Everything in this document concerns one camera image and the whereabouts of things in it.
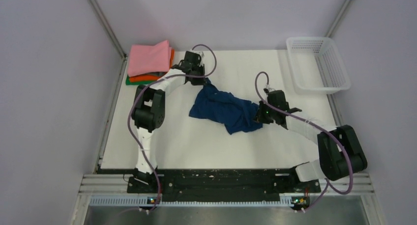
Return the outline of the blue mickey print t-shirt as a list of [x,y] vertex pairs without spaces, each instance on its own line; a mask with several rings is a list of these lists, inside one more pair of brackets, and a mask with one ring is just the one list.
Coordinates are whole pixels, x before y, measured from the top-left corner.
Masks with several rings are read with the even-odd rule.
[[258,104],[237,98],[230,92],[221,91],[207,79],[207,83],[197,94],[188,116],[220,123],[232,135],[261,129],[263,124],[254,120],[258,110]]

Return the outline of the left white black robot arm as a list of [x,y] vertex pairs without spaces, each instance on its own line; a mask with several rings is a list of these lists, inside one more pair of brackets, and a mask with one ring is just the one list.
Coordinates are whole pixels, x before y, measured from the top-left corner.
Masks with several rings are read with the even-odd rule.
[[166,97],[186,83],[206,84],[203,58],[203,52],[187,51],[184,58],[157,81],[136,88],[134,103],[129,112],[133,126],[128,126],[128,130],[138,144],[133,178],[139,181],[139,186],[145,192],[161,191],[152,138],[164,122]]

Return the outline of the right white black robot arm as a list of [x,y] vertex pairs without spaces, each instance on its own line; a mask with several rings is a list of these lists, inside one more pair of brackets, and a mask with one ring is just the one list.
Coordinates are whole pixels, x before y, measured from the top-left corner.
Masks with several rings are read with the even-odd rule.
[[290,108],[282,90],[265,88],[266,100],[259,102],[255,121],[275,123],[313,142],[318,148],[318,159],[295,166],[295,174],[288,178],[289,187],[301,192],[308,182],[316,179],[336,181],[367,169],[367,158],[353,127],[334,126],[314,120],[299,108]]

